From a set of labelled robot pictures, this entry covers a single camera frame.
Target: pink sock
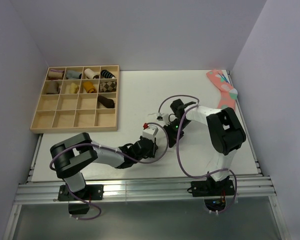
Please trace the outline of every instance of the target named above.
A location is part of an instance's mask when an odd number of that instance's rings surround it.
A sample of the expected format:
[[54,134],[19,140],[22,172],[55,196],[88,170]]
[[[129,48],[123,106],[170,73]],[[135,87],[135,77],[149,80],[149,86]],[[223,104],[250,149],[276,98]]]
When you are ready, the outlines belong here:
[[222,71],[211,70],[207,72],[206,76],[221,91],[221,100],[219,102],[218,109],[230,107],[235,110],[238,91],[231,86]]

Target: metal extrusion frame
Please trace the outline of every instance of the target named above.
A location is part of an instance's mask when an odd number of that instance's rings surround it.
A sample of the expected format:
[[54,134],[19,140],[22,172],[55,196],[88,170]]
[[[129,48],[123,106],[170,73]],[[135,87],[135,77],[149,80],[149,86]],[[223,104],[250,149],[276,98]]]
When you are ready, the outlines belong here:
[[[141,201],[166,201],[166,200],[190,200],[194,199],[187,189],[191,186],[193,179],[160,178],[141,180],[107,180],[86,181],[90,184],[104,185],[102,202],[141,202]],[[267,197],[275,196],[276,192],[272,181],[268,176],[237,177],[237,197]],[[36,204],[64,204],[57,200],[62,182],[47,182],[19,185],[14,204],[36,205]]]
[[276,196],[269,196],[269,201],[272,207],[273,215],[278,227],[280,236],[282,240],[291,240],[290,233],[284,218],[284,215],[279,206],[278,198]]
[[5,228],[3,240],[12,240],[14,238],[15,230],[17,227],[20,211],[22,205],[13,205],[10,213],[8,223]]

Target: gray floor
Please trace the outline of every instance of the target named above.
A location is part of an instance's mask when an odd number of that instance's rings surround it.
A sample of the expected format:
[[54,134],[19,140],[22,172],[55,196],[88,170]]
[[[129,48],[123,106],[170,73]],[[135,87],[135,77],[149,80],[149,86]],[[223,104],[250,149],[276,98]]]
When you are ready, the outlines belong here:
[[69,218],[67,204],[22,206],[14,240],[279,240],[267,197],[239,198],[219,216],[203,200],[100,204],[91,221]]

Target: white wall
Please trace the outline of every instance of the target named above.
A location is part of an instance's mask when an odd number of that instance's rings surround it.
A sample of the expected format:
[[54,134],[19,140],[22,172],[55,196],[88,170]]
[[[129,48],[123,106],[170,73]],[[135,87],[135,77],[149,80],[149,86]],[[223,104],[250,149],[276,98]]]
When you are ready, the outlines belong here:
[[232,77],[261,168],[300,240],[300,0],[266,2]]
[[37,136],[29,130],[47,64],[8,0],[0,0],[0,239]]
[[232,69],[266,0],[11,0],[50,66]]

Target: wooden tray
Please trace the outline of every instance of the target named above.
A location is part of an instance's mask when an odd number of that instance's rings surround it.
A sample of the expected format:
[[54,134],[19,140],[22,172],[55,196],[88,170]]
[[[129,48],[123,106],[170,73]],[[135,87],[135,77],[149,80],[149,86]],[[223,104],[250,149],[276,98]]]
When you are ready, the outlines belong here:
[[[50,80],[48,72],[51,69],[64,71],[63,79]],[[88,79],[84,73],[85,69],[91,69],[99,73],[99,78]],[[81,79],[67,79],[66,72],[69,70],[81,72]],[[108,70],[116,78],[103,78],[100,75],[102,70]],[[49,67],[30,130],[36,134],[116,131],[118,129],[119,77],[120,69],[118,65]],[[59,94],[46,94],[47,86],[51,81],[58,83],[60,88]],[[87,81],[92,82],[97,89],[97,93],[86,92],[83,83]],[[100,83],[113,81],[116,82],[115,92],[100,92]],[[79,85],[77,93],[71,94],[69,92],[71,83]],[[115,107],[104,107],[98,102],[98,95],[112,99]]]

